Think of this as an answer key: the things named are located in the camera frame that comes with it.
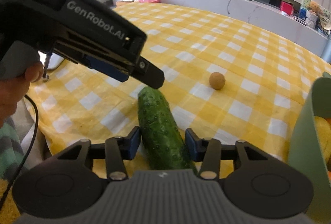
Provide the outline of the person's left hand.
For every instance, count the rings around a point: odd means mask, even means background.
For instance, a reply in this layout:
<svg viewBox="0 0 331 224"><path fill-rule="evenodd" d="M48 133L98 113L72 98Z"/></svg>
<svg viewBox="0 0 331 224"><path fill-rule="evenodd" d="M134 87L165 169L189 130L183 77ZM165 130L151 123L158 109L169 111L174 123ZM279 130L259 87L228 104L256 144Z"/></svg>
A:
<svg viewBox="0 0 331 224"><path fill-rule="evenodd" d="M28 92L30 84L38 81L43 74L43 65L36 62L28 67L25 73L14 79L1 81L0 92L0 123L3 126L5 120L16 112L17 103Z"/></svg>

